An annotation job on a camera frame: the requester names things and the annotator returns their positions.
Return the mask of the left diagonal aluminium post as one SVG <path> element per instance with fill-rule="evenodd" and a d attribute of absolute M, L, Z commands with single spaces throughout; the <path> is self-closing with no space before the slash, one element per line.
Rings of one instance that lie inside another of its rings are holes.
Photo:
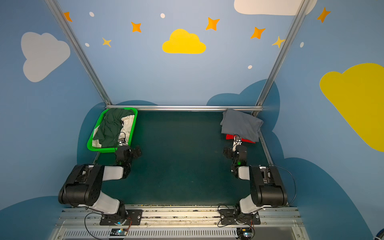
<path fill-rule="evenodd" d="M 64 32 L 66 38 L 70 42 L 71 46 L 73 47 L 76 55 L 78 56 L 81 64 L 83 65 L 84 69 L 86 70 L 88 76 L 90 77 L 92 83 L 96 87 L 99 95 L 103 99 L 104 103 L 106 105 L 113 105 L 109 95 L 107 94 L 106 89 L 104 88 L 100 78 L 98 77 L 95 69 L 93 68 L 90 60 L 88 59 L 85 51 L 83 50 L 75 32 L 70 26 L 70 22 L 66 19 L 64 12 L 62 11 L 58 1 L 52 1 L 52 0 L 45 0 L 45 3 L 49 7 L 51 13 L 55 17 L 56 21 L 58 22 L 60 28 Z"/>

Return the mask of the folded red t-shirt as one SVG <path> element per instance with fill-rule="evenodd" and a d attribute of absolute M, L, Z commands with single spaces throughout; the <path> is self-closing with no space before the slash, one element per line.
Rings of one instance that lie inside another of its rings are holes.
<path fill-rule="evenodd" d="M 226 135 L 226 140 L 233 140 L 233 139 L 234 139 L 234 135 Z M 242 142 L 255 144 L 255 142 L 252 142 L 252 141 L 246 140 L 246 139 L 242 139 Z"/>

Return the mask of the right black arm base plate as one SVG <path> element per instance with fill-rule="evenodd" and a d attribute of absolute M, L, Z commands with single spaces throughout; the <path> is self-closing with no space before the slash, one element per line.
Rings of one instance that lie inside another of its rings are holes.
<path fill-rule="evenodd" d="M 220 220 L 218 227 L 225 227 L 231 225 L 245 225 L 254 226 L 260 225 L 261 220 L 258 213 L 255 214 L 243 214 L 234 209 L 219 209 Z"/>

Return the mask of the horizontal aluminium back rail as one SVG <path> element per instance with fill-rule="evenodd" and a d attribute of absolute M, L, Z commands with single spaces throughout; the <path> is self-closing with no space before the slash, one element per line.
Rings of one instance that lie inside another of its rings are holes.
<path fill-rule="evenodd" d="M 138 111 L 159 112 L 223 112 L 229 109 L 243 112 L 261 112 L 262 106 L 149 106 L 149 105 L 107 105 L 107 109 L 135 108 Z"/>

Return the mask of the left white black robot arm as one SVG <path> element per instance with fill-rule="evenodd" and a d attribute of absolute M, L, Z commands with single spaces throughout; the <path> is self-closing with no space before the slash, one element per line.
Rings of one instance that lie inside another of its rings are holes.
<path fill-rule="evenodd" d="M 126 179 L 131 172 L 133 160 L 142 155 L 140 147 L 119 146 L 115 152 L 114 166 L 76 165 L 63 187 L 58 200 L 62 205 L 87 207 L 103 215 L 126 218 L 124 203 L 102 192 L 106 181 Z"/>

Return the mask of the right small circuit board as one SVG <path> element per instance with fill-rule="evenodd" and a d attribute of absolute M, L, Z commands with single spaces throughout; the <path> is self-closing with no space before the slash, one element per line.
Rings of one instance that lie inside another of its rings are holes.
<path fill-rule="evenodd" d="M 254 236 L 251 228 L 237 228 L 237 240 L 251 240 Z"/>

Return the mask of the aluminium front mounting rail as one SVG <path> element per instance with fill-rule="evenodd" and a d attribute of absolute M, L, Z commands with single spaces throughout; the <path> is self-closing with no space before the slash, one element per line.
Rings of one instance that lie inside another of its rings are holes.
<path fill-rule="evenodd" d="M 307 240 L 297 208 L 267 208 L 257 213 L 261 224 L 218 227 L 219 209 L 233 206 L 143 206 L 138 226 L 100 226 L 102 216 L 85 209 L 64 209 L 54 227 L 51 240 L 236 240 L 237 228 L 251 228 L 251 240 Z M 128 229 L 126 237 L 110 237 L 112 229 Z"/>

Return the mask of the small circuit board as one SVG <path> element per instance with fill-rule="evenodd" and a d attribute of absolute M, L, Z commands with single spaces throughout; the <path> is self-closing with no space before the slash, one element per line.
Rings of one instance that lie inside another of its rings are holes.
<path fill-rule="evenodd" d="M 251 240 L 254 236 L 251 228 L 237 228 L 237 240 Z"/>
<path fill-rule="evenodd" d="M 112 229 L 110 232 L 110 237 L 126 237 L 128 231 L 128 229 Z"/>

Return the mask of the left small circuit board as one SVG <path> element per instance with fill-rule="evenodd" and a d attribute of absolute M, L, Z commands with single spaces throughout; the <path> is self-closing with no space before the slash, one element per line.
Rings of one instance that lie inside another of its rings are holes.
<path fill-rule="evenodd" d="M 126 237 L 128 231 L 128 229 L 112 229 L 110 232 L 110 237 Z"/>

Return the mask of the right diagonal aluminium post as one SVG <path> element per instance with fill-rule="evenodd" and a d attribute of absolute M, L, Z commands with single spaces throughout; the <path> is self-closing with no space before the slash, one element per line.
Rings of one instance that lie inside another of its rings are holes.
<path fill-rule="evenodd" d="M 292 46 L 295 37 L 297 33 L 299 32 L 299 29 L 305 19 L 306 11 L 310 6 L 309 0 L 304 0 L 300 3 L 298 11 L 293 19 L 293 22 L 287 32 L 286 40 L 283 42 L 283 46 L 280 48 L 278 56 L 276 58 L 276 61 L 273 65 L 273 68 L 262 88 L 262 91 L 258 97 L 258 100 L 256 102 L 256 107 L 258 109 L 261 109 L 263 107 L 263 104 L 268 96 L 268 93 L 270 92 L 270 89 L 272 88 L 273 83 L 275 82 L 276 77 L 278 76 L 278 73 L 280 71 L 280 68 L 283 65 L 283 62 L 290 50 L 290 47 Z"/>

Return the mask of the folded grey t-shirt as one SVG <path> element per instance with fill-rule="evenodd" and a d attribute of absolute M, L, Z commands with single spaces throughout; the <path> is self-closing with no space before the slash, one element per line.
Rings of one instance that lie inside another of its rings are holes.
<path fill-rule="evenodd" d="M 251 142 L 259 141 L 259 130 L 264 121 L 250 114 L 229 109 L 223 113 L 221 133 L 239 135 Z"/>

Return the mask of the cream white t-shirt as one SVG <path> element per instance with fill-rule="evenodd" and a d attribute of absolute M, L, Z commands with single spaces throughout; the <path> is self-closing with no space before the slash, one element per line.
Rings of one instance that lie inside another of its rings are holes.
<path fill-rule="evenodd" d="M 121 132 L 120 132 L 120 135 L 119 135 L 119 139 L 125 137 L 127 143 L 129 141 L 130 134 L 131 134 L 131 131 L 132 131 L 132 127 L 133 127 L 133 123 L 134 123 L 134 118 L 135 118 L 135 115 L 130 115 L 130 116 L 121 118 L 121 121 L 123 121 L 123 123 L 122 123 L 122 129 L 121 129 Z M 95 128 L 92 137 L 95 136 L 95 134 L 98 131 L 98 128 L 99 128 L 99 126 Z M 92 147 L 102 148 L 102 145 L 99 143 L 99 140 L 92 140 L 91 143 L 92 143 L 91 144 Z"/>

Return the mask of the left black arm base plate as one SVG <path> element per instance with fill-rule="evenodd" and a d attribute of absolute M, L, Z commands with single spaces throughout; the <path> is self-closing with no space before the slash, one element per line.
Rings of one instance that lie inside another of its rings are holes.
<path fill-rule="evenodd" d="M 100 226 L 138 226 L 141 223 L 143 210 L 126 210 L 126 215 L 102 215 Z"/>

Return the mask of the diagonal aluminium post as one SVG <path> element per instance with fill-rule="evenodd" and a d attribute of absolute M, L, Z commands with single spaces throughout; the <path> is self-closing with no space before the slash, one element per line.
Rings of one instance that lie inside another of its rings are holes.
<path fill-rule="evenodd" d="M 276 58 L 276 61 L 273 65 L 273 68 L 262 88 L 262 91 L 258 97 L 258 100 L 256 102 L 256 107 L 258 109 L 261 109 L 263 107 L 263 104 L 268 96 L 268 93 L 270 92 L 270 89 L 272 88 L 273 83 L 275 82 L 276 77 L 278 76 L 278 73 L 280 71 L 280 68 L 283 65 L 283 62 L 290 50 L 290 47 L 292 46 L 295 37 L 297 33 L 299 32 L 299 29 L 305 19 L 306 11 L 310 6 L 309 0 L 304 0 L 300 3 L 298 11 L 293 19 L 293 22 L 287 32 L 286 40 L 283 42 L 283 46 L 280 48 L 278 56 Z"/>
<path fill-rule="evenodd" d="M 58 22 L 60 28 L 64 32 L 66 38 L 70 42 L 71 46 L 73 47 L 76 55 L 78 56 L 81 64 L 83 65 L 84 69 L 86 70 L 88 76 L 90 77 L 92 83 L 96 87 L 99 95 L 103 99 L 104 103 L 106 105 L 113 105 L 109 95 L 107 94 L 106 89 L 104 88 L 100 78 L 98 77 L 95 69 L 93 68 L 90 60 L 88 59 L 85 51 L 83 50 L 75 32 L 70 26 L 70 22 L 66 19 L 64 12 L 62 11 L 58 1 L 52 1 L 52 0 L 45 0 L 45 3 L 49 7 L 51 13 L 55 17 L 56 21 Z"/>

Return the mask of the dark green t-shirt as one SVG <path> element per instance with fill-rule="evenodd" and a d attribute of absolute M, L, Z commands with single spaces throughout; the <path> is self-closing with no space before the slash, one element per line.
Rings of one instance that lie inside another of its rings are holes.
<path fill-rule="evenodd" d="M 98 125 L 98 131 L 95 136 L 92 137 L 92 140 L 99 140 L 99 143 L 104 149 L 117 147 L 123 123 L 121 118 L 130 115 L 136 116 L 135 111 L 132 109 L 109 109 L 102 116 L 101 122 Z"/>

